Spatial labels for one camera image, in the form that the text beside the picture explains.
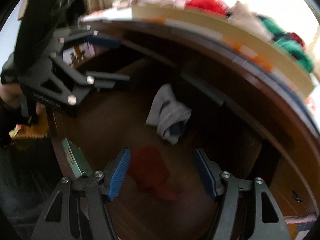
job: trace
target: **metal screw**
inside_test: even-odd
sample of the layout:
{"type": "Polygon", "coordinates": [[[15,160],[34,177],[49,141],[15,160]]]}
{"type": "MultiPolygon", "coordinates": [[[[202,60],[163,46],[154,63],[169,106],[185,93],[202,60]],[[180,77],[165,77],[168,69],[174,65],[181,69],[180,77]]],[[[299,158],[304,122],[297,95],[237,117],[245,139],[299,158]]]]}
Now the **metal screw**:
{"type": "Polygon", "coordinates": [[[62,182],[63,184],[66,184],[66,183],[69,182],[69,178],[68,178],[68,177],[63,177],[63,178],[61,179],[61,182],[62,182]]]}
{"type": "Polygon", "coordinates": [[[89,85],[92,85],[94,83],[94,77],[93,76],[87,76],[87,83],[89,85]]]}
{"type": "Polygon", "coordinates": [[[96,171],[96,172],[94,173],[94,176],[95,176],[96,178],[100,178],[100,177],[103,176],[103,172],[102,172],[102,171],[96,171]]]}
{"type": "Polygon", "coordinates": [[[221,172],[221,174],[222,174],[222,177],[224,177],[224,178],[230,178],[230,173],[229,172],[227,172],[227,171],[223,171],[223,172],[221,172]]]}
{"type": "Polygon", "coordinates": [[[257,177],[255,180],[256,180],[256,183],[258,184],[262,184],[264,182],[263,179],[260,177],[257,177]]]}
{"type": "Polygon", "coordinates": [[[74,106],[77,103],[77,99],[74,95],[68,96],[68,103],[71,106],[74,106]]]}

